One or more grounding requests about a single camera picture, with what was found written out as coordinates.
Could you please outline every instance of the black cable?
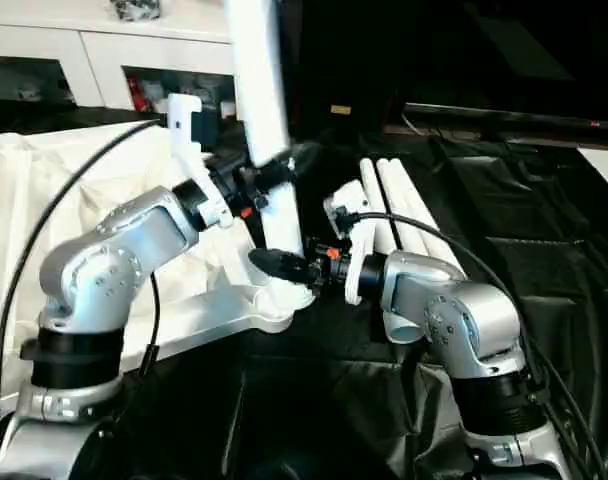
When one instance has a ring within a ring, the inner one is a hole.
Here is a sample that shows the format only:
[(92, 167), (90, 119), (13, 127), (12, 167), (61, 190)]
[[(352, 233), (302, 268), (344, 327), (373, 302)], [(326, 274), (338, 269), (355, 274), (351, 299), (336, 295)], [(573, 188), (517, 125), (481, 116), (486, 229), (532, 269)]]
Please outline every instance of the black cable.
[(157, 278), (155, 272), (151, 273), (151, 286), (153, 287), (153, 302), (155, 303), (155, 317), (153, 318), (153, 332), (151, 333), (150, 345), (157, 345), (157, 336), (160, 331), (160, 290), (157, 287)]
[[(469, 248), (467, 248), (466, 246), (464, 246), (457, 240), (454, 240), (453, 238), (449, 237), (448, 235), (445, 235), (444, 233), (440, 232), (439, 230), (437, 230), (429, 225), (426, 225), (425, 223), (422, 223), (418, 220), (408, 218), (403, 215), (397, 215), (395, 213), (381, 213), (381, 212), (354, 213), (354, 214), (350, 214), (347, 216), (347, 220), (351, 221), (352, 223), (356, 223), (359, 220), (370, 219), (370, 218), (392, 220), (394, 222), (406, 223), (415, 228), (418, 228), (419, 230), (429, 233), (429, 234), (439, 238), (440, 240), (443, 240), (444, 242), (448, 243), (451, 247), (455, 248), (456, 250), (463, 253), (464, 255), (469, 257), (471, 260), (473, 260), (489, 276), (489, 278), (495, 284), (495, 286), (497, 288), (499, 288), (500, 290), (502, 290), (502, 292), (511, 300), (511, 302), (513, 302), (513, 305), (515, 306), (515, 309), (517, 310), (518, 317), (519, 317), (520, 324), (521, 324), (520, 333), (521, 333), (521, 335), (523, 335), (523, 344), (524, 344), (524, 350), (525, 350), (524, 353), (525, 353), (526, 360), (527, 360), (529, 367), (531, 368), (531, 370), (533, 370), (533, 367), (535, 365), (534, 359), (533, 359), (532, 353), (531, 353), (531, 348), (532, 348), (535, 351), (535, 353), (537, 353), (538, 357), (542, 360), (542, 363), (544, 364), (546, 369), (552, 374), (553, 378), (555, 379), (555, 382), (558, 384), (557, 385), (558, 388), (561, 390), (562, 395), (564, 396), (564, 399), (566, 400), (569, 408), (571, 409), (573, 417), (578, 422), (582, 435), (585, 437), (586, 442), (589, 446), (589, 451), (591, 452), (593, 462), (595, 463), (595, 465), (597, 467), (598, 478), (600, 478), (600, 480), (607, 480), (604, 461), (601, 458), (599, 449), (597, 448), (597, 444), (595, 443), (595, 439), (593, 438), (591, 430), (588, 427), (588, 424), (586, 423), (586, 420), (584, 419), (584, 416), (583, 416), (579, 406), (577, 405), (577, 402), (573, 398), (573, 395), (571, 394), (571, 392), (568, 390), (566, 384), (564, 383), (564, 380), (562, 379), (561, 375), (559, 374), (559, 372), (557, 371), (557, 369), (555, 368), (553, 363), (546, 356), (546, 354), (542, 351), (542, 349), (539, 347), (539, 345), (537, 344), (535, 339), (531, 335), (528, 334), (528, 331), (526, 330), (526, 325), (524, 324), (524, 316), (520, 312), (519, 304), (515, 301), (513, 295), (511, 294), (510, 290), (508, 289), (508, 287), (504, 284), (504, 282), (502, 282), (502, 280), (497, 276), (497, 274), (493, 271), (493, 269), (491, 269), (491, 267), (489, 267), (486, 264), (486, 262), (484, 262), (477, 255), (475, 255), (475, 253), (473, 253)], [(568, 450), (574, 451), (572, 442), (570, 444), (567, 444), (566, 447)]]
[(46, 225), (46, 222), (51, 217), (53, 211), (57, 207), (57, 205), (62, 201), (62, 199), (66, 196), (69, 190), (77, 183), (77, 181), (84, 175), (93, 165), (97, 163), (104, 155), (106, 155), (110, 150), (114, 147), (122, 143), (129, 137), (132, 137), (138, 132), (145, 130), (153, 125), (156, 125), (158, 120), (151, 120), (144, 123), (139, 123), (138, 125), (130, 128), (126, 132), (122, 133), (118, 137), (111, 140), (104, 147), (98, 150), (91, 158), (89, 158), (86, 163), (84, 163), (75, 173), (71, 175), (71, 177), (66, 181), (66, 183), (60, 188), (55, 197), (50, 201), (50, 203), (46, 206), (40, 218), (37, 220), (37, 223), (33, 227), (31, 234), (24, 245), (24, 249), (22, 250), (22, 254), (20, 255), (17, 265), (15, 266), (15, 270), (13, 271), (13, 276), (11, 278), (11, 282), (9, 284), (8, 290), (6, 292), (6, 297), (4, 298), (4, 305), (2, 307), (2, 315), (0, 318), (0, 396), (2, 391), (2, 369), (3, 369), (3, 361), (4, 361), (4, 344), (6, 343), (6, 330), (8, 327), (8, 317), (11, 311), (11, 305), (13, 304), (13, 297), (15, 296), (15, 291), (17, 290), (17, 286), (20, 281), (20, 277), (22, 275), (22, 271), (26, 266), (26, 262), (28, 260), (31, 251), (37, 241), (37, 238)]
[(160, 347), (157, 344), (157, 335), (160, 330), (160, 291), (157, 288), (157, 278), (155, 278), (155, 273), (151, 273), (151, 286), (153, 287), (153, 300), (155, 302), (155, 318), (153, 319), (151, 341), (146, 346), (144, 356), (142, 357), (142, 363), (140, 364), (140, 369), (137, 372), (140, 379), (143, 379), (149, 374), (151, 368), (153, 365), (155, 365), (157, 354), (160, 351)]
[(157, 337), (160, 331), (160, 316), (162, 308), (160, 302), (160, 290), (157, 286), (157, 277), (155, 276), (155, 272), (151, 273), (151, 287), (153, 288), (153, 302), (155, 303), (155, 316), (153, 317), (153, 331), (151, 332), (151, 340), (146, 346), (146, 350), (142, 356), (142, 361), (140, 362), (140, 368), (137, 371), (138, 378), (135, 392), (133, 392), (131, 398), (126, 402), (126, 405), (122, 411), (116, 414), (113, 418), (114, 425), (119, 425), (121, 423), (122, 418), (124, 418), (131, 408), (133, 408), (137, 398), (142, 395), (141, 392), (144, 389), (144, 380), (150, 374), (151, 367), (155, 365), (157, 354), (160, 351), (160, 347), (157, 344)]
[(577, 469), (580, 471), (580, 473), (582, 474), (582, 476), (584, 478), (586, 478), (588, 480), (592, 480), (593, 475), (591, 475), (591, 472), (588, 471), (588, 467), (586, 466), (586, 463), (584, 463), (584, 460), (582, 460), (582, 457), (580, 456), (580, 454), (577, 453), (577, 451), (574, 448), (572, 448), (573, 440), (566, 432), (566, 429), (564, 428), (564, 424), (562, 423), (560, 418), (557, 416), (557, 413), (555, 413), (555, 411), (553, 410), (553, 407), (551, 407), (551, 405), (548, 402), (544, 402), (542, 404), (542, 408), (544, 408), (546, 415), (551, 420), (551, 423), (555, 427), (555, 430), (557, 430), (557, 434), (560, 436), (562, 443), (564, 443), (564, 445), (566, 445), (566, 450), (568, 451), (568, 454), (573, 459), (573, 462), (575, 462)]
[[(533, 350), (535, 351), (537, 356), (540, 358), (542, 363), (546, 366), (547, 370), (551, 373), (551, 375), (553, 375), (553, 378), (555, 378), (555, 381), (558, 384), (564, 384), (564, 380), (560, 376), (559, 372), (557, 371), (557, 369), (555, 368), (555, 366), (553, 365), (551, 360), (546, 356), (546, 354), (544, 354), (544, 352), (542, 351), (540, 346), (536, 342), (532, 342), (532, 345), (533, 345)], [(573, 414), (573, 417), (580, 424), (580, 430), (582, 430), (582, 432), (590, 432), (591, 430), (590, 430), (588, 424), (586, 423), (586, 419), (584, 418), (584, 415), (582, 415), (582, 411), (580, 410), (579, 405), (573, 398), (573, 395), (571, 394), (571, 392), (567, 388), (563, 388), (563, 389), (561, 389), (561, 391), (562, 391), (562, 395), (564, 396), (564, 400), (566, 400), (566, 404), (571, 409), (571, 413)], [(593, 459), (593, 463), (595, 463), (595, 467), (598, 470), (598, 476), (600, 479), (605, 480), (606, 479), (606, 467), (604, 466), (604, 460), (602, 460), (602, 455), (600, 453), (600, 449), (597, 447), (597, 443), (595, 442), (593, 435), (585, 434), (584, 436), (586, 437), (585, 438), (586, 444), (588, 445), (588, 449), (591, 452), (591, 457)]]

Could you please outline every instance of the red object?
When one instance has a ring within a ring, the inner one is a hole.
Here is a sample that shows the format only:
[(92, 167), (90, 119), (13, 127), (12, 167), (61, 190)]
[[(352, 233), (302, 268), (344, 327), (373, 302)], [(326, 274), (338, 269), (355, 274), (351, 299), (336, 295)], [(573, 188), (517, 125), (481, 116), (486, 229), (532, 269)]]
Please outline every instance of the red object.
[(251, 215), (253, 215), (253, 209), (251, 207), (246, 207), (240, 212), (240, 217), (242, 218), (248, 218)]
[(329, 248), (326, 250), (326, 256), (331, 260), (337, 260), (340, 258), (340, 251), (337, 248)]
[(133, 76), (127, 76), (128, 88), (131, 91), (131, 98), (133, 99), (133, 106), (138, 112), (150, 112), (151, 106), (148, 104), (148, 100), (140, 90), (140, 86), (137, 83), (137, 79)]

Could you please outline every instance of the black tablecloth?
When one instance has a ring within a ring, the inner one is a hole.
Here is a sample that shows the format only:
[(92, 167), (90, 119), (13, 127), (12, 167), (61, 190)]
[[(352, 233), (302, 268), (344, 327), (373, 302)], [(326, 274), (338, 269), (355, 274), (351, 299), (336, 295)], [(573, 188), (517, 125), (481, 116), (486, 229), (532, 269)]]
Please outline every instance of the black tablecloth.
[[(136, 118), (36, 110), (0, 115), (0, 132)], [(571, 149), (408, 136), (362, 137), (324, 156), (297, 186), (303, 231), (331, 238), (321, 200), (358, 177), (362, 156), (401, 158), (442, 230), (519, 296), (608, 462), (608, 184), (599, 174)], [(424, 344), (381, 339), (377, 309), (324, 297), (282, 334), (247, 332), (160, 362), (119, 445), (127, 476), (459, 478), (470, 463), (443, 372)]]

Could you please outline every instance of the white pvc tube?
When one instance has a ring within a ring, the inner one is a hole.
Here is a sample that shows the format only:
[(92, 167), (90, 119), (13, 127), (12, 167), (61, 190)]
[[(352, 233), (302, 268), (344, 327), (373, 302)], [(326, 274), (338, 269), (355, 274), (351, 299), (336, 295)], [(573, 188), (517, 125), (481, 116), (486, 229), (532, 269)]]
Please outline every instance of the white pvc tube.
[[(371, 162), (370, 158), (362, 159), (360, 171), (362, 173), (362, 185), (364, 185), (364, 191), (366, 192), (371, 209), (374, 212), (386, 212), (384, 198), (382, 197), (375, 168), (373, 168), (373, 162)], [(389, 254), (396, 250), (397, 245), (395, 245), (395, 237), (393, 237), (391, 224), (387, 220), (375, 220), (375, 222), (375, 251)]]
[[(401, 191), (399, 184), (395, 181), (395, 175), (391, 170), (389, 161), (385, 158), (380, 158), (377, 161), (377, 171), (380, 174), (384, 193), (388, 199), (391, 211), (398, 215), (412, 217), (408, 211), (406, 201), (404, 200), (404, 194)], [(395, 226), (397, 227), (397, 232), (399, 233), (400, 241), (402, 242), (402, 248), (405, 252), (428, 255), (422, 236), (417, 228), (400, 222), (395, 222)]]
[(226, 0), (238, 98), (257, 167), (289, 145), (274, 0)]
[[(390, 161), (390, 169), (393, 172), (393, 178), (395, 178), (397, 185), (399, 185), (399, 190), (404, 195), (410, 217), (439, 230), (440, 228), (437, 225), (437, 222), (435, 222), (431, 211), (426, 206), (426, 203), (424, 203), (422, 196), (417, 191), (417, 187), (409, 177), (399, 158), (394, 158)], [(419, 232), (422, 236), (424, 245), (426, 246), (426, 250), (431, 257), (444, 260), (464, 272), (460, 262), (453, 253), (453, 250), (445, 241), (422, 230)]]
[[(255, 166), (261, 167), (289, 146), (280, 69), (277, 6), (273, 0), (226, 0), (233, 42), (238, 99), (246, 140)], [(269, 192), (262, 209), (267, 248), (303, 255), (295, 188), (283, 184)], [(271, 279), (270, 297), (281, 312), (311, 303), (310, 290)]]

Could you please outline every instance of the white cabinet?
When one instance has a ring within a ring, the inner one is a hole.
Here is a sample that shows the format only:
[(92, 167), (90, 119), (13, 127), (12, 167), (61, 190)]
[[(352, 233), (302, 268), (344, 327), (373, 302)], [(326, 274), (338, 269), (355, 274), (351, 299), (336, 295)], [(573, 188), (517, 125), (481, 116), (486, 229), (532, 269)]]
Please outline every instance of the white cabinet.
[(0, 25), (0, 57), (55, 60), (60, 63), (77, 105), (104, 105), (76, 31)]
[(59, 61), (80, 106), (133, 109), (128, 67), (234, 73), (223, 0), (162, 0), (147, 22), (109, 0), (0, 0), (0, 56)]
[(133, 109), (125, 67), (233, 75), (230, 44), (82, 32), (86, 52), (108, 108)]

